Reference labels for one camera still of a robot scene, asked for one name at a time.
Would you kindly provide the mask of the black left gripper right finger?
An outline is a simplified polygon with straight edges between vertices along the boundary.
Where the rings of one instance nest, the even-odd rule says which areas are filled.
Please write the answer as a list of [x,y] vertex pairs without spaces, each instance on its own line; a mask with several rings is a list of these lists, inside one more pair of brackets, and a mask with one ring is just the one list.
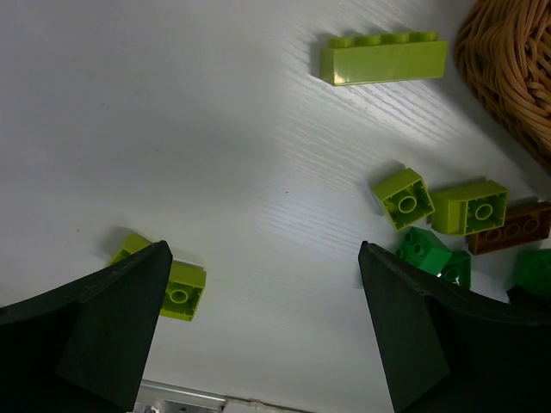
[[548,412],[550,316],[363,242],[358,261],[396,412]]

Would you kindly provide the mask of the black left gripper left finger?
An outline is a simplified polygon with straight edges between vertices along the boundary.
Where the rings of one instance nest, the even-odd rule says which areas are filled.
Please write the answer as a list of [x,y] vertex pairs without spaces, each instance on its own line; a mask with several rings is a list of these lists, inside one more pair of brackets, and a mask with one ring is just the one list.
[[173,255],[156,242],[1,310],[3,412],[130,412]]

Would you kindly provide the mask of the green lego plate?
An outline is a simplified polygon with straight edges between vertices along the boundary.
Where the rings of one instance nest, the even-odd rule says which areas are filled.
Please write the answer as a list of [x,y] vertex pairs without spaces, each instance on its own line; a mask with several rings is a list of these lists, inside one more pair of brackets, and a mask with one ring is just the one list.
[[514,265],[514,284],[535,296],[550,298],[550,249],[523,250]]

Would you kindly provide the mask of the green square lego brick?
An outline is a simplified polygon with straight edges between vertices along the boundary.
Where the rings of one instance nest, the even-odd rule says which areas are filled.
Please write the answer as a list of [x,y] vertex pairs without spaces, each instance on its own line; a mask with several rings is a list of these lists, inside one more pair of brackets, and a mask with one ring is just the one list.
[[471,269],[471,255],[465,250],[454,251],[437,276],[469,290],[471,287]]

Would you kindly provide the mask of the small dark green lego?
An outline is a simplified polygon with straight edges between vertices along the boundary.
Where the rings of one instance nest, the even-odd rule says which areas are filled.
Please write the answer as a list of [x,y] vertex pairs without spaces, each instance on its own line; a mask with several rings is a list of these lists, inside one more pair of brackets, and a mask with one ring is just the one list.
[[404,236],[395,255],[426,273],[439,275],[452,251],[431,231],[412,227]]

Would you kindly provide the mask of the lime lego brick left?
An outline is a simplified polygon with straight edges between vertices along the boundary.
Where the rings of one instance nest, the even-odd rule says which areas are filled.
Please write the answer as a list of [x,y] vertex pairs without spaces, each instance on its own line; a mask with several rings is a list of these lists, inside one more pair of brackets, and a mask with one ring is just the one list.
[[111,266],[119,261],[122,261],[130,255],[146,248],[152,242],[140,234],[131,232],[123,241],[120,248],[109,259],[107,266]]

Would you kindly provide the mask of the lime lego brick right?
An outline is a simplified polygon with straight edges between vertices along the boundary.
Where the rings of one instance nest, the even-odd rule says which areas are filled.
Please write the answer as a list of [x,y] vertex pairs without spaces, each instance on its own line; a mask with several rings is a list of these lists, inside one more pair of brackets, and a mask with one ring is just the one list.
[[191,322],[206,286],[203,268],[173,261],[160,315]]

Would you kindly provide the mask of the lime sloped lego brick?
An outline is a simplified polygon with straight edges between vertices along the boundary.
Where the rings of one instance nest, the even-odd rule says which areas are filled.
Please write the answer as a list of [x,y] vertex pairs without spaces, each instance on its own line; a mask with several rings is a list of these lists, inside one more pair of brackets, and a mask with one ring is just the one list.
[[468,236],[505,224],[509,190],[492,180],[460,185],[431,194],[434,231]]

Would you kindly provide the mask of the brown lego brick near basket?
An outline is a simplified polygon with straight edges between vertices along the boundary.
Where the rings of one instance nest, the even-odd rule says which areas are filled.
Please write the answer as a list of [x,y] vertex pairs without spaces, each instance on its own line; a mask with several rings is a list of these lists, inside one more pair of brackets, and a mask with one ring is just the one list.
[[542,201],[509,207],[505,223],[491,230],[467,237],[468,250],[474,256],[507,250],[513,247],[542,241],[550,233],[550,203]]

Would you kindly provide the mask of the lime square lego brick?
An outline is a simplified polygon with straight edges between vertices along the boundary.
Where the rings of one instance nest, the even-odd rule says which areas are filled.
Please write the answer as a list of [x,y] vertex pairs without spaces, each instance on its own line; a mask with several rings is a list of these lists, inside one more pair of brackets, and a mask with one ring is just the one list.
[[436,211],[423,177],[411,168],[376,184],[373,193],[396,231]]

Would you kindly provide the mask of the lime long lego brick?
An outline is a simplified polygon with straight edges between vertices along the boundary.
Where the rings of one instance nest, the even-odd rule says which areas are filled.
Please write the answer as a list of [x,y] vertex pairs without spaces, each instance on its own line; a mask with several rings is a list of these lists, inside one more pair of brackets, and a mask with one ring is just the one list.
[[440,78],[448,42],[437,32],[331,37],[320,52],[320,78],[332,86]]

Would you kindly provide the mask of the brown wicker divided basket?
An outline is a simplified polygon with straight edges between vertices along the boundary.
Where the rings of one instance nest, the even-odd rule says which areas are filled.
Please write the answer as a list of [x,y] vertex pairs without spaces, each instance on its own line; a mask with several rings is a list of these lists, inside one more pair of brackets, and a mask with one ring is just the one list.
[[485,111],[549,172],[550,2],[475,2],[454,61]]

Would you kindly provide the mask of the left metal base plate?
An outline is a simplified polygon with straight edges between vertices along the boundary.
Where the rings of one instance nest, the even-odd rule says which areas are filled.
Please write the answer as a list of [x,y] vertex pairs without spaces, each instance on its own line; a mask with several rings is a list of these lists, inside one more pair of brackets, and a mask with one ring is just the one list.
[[225,405],[226,399],[213,393],[143,379],[133,412],[217,413],[222,412]]

